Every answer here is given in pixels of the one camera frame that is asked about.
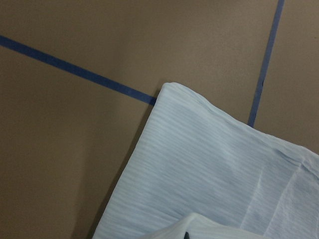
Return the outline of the light blue button shirt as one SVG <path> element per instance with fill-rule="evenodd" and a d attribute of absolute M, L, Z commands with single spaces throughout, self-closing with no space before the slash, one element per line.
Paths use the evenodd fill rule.
<path fill-rule="evenodd" d="M 270 239 L 316 239 L 319 157 L 165 83 L 94 238 L 135 239 L 197 215 Z"/>

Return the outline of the brown paper table mat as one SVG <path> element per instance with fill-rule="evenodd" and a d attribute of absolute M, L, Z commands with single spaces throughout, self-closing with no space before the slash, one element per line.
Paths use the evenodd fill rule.
<path fill-rule="evenodd" d="M 319 150 L 316 0 L 3 0 L 0 40 L 156 97 L 178 82 Z M 0 49 L 0 236 L 89 239 L 152 110 Z"/>

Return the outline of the blue tape grid lines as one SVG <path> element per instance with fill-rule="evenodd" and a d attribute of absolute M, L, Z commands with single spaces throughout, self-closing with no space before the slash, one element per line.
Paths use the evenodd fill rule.
<path fill-rule="evenodd" d="M 277 2 L 276 11 L 274 13 L 272 26 L 269 33 L 267 46 L 265 49 L 265 53 L 264 53 L 254 97 L 253 97 L 253 102 L 252 102 L 249 117 L 248 117 L 247 125 L 250 127 L 254 127 L 255 125 L 255 121 L 256 121 L 259 105 L 260 105 L 261 95 L 263 92 L 263 86 L 267 76 L 267 71 L 270 64 L 271 55 L 272 55 L 282 11 L 284 8 L 284 4 L 285 2 L 283 0 L 279 0 Z M 87 69 L 84 69 L 82 67 L 69 63 L 62 59 L 54 57 L 50 54 L 39 51 L 35 48 L 29 47 L 25 44 L 22 44 L 20 42 L 7 38 L 3 35 L 0 37 L 0 45 L 7 49 L 23 54 L 27 57 L 30 57 L 32 59 L 45 63 L 47 65 L 58 68 L 62 71 L 68 72 L 72 75 L 78 76 L 80 78 L 83 78 L 95 84 L 101 85 L 113 91 L 119 92 L 123 95 L 134 98 L 138 101 L 144 102 L 148 105 L 154 106 L 156 103 L 156 100 L 157 100 L 156 97 L 153 97 L 151 95 L 138 91 L 134 88 L 128 87 L 126 85 L 123 85 L 109 78 L 98 75 L 92 71 L 89 71 Z"/>

